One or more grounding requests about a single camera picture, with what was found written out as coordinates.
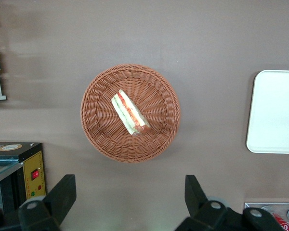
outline round basket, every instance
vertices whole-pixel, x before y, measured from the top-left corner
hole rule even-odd
[[[111,103],[120,89],[148,120],[149,132],[132,136],[126,130]],[[120,162],[142,162],[161,154],[176,135],[179,122],[174,89],[161,74],[142,65],[121,64],[100,73],[81,103],[81,123],[88,140],[102,154]]]

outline packaged food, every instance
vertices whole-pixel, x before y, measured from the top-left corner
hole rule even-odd
[[[111,102],[131,135],[144,134],[151,129],[146,118],[123,90],[119,90]]]

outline bread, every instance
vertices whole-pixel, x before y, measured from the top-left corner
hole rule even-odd
[[[140,113],[137,106],[129,99],[123,90],[119,90],[111,99],[111,102],[131,135],[144,134],[150,130],[146,118]]]

